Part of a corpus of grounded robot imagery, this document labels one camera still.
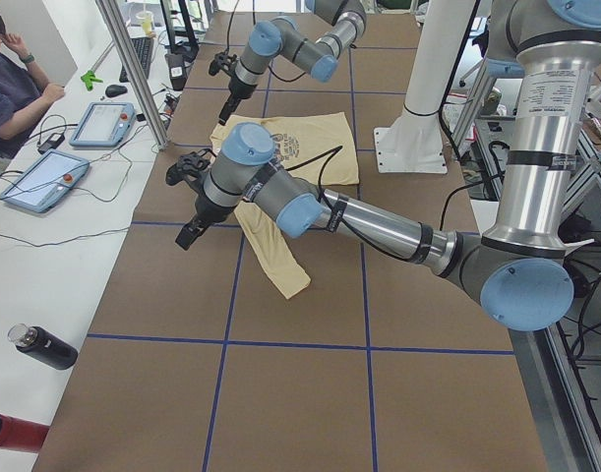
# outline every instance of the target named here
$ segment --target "brown table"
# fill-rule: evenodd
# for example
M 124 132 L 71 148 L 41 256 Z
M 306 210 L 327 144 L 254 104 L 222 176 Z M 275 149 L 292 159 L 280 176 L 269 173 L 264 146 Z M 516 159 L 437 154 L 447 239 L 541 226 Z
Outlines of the brown table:
M 294 18 L 313 39 L 330 28 Z M 223 43 L 227 21 L 216 16 L 208 38 Z M 250 29 L 237 15 L 231 43 Z M 418 38 L 410 16 L 372 16 L 329 84 L 267 77 L 238 112 L 344 111 L 361 174 L 347 193 L 437 227 L 459 166 L 385 175 L 373 152 L 373 129 L 400 113 Z M 202 46 L 34 470 L 546 470 L 508 333 L 426 268 L 309 231 L 289 246 L 312 283 L 285 301 L 232 218 L 188 252 L 174 244 L 195 196 L 164 172 L 210 145 L 228 92 L 207 70 L 222 48 Z M 476 230 L 465 193 L 447 228 Z

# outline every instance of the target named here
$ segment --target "black bottle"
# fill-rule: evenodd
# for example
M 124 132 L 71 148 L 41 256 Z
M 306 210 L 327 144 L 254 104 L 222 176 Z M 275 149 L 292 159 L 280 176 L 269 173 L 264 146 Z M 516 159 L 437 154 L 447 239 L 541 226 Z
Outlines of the black bottle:
M 40 326 L 16 324 L 9 330 L 7 338 L 20 352 L 60 371 L 68 369 L 77 360 L 77 349 Z

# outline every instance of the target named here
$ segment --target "wristwatch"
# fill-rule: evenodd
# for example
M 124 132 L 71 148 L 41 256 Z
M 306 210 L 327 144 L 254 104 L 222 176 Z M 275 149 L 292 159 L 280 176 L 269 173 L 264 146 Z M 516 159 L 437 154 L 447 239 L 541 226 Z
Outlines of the wristwatch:
M 33 57 L 33 54 L 29 53 L 29 56 L 21 57 L 20 60 L 23 64 L 30 64 L 35 60 L 35 58 Z

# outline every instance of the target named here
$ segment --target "red cup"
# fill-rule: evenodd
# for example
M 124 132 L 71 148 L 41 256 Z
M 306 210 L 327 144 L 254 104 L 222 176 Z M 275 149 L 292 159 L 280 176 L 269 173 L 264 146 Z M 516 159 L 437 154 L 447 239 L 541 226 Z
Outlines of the red cup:
M 48 426 L 0 414 L 0 448 L 39 452 Z

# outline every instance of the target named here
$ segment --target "robotic arm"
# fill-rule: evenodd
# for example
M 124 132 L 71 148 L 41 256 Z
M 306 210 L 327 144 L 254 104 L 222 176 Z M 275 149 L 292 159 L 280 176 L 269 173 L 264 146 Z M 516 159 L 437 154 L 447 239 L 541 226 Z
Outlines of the robotic arm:
M 363 35 L 366 14 L 359 0 L 307 0 L 306 3 L 309 10 L 334 28 L 312 42 L 298 31 L 290 17 L 258 22 L 241 57 L 228 67 L 230 96 L 219 113 L 219 124 L 225 125 L 241 100 L 252 96 L 259 79 L 277 55 L 282 55 L 314 79 L 328 82 L 337 68 L 337 58 Z M 210 72 L 214 75 L 220 69 L 213 62 Z
M 273 158 L 265 128 L 244 123 L 232 130 L 213 165 L 190 154 L 169 169 L 169 184 L 187 180 L 199 194 L 197 214 L 182 229 L 178 244 L 187 249 L 244 199 L 291 237 L 316 225 L 428 266 L 509 328 L 534 330 L 556 322 L 573 296 L 561 265 L 571 250 L 557 231 L 589 79 L 601 62 L 601 0 L 576 1 L 578 11 L 570 13 L 572 8 L 563 4 L 572 3 L 516 0 L 493 5 L 490 47 L 500 60 L 516 57 L 525 79 L 497 221 L 483 236 L 436 231 L 344 195 L 321 192 L 293 178 Z

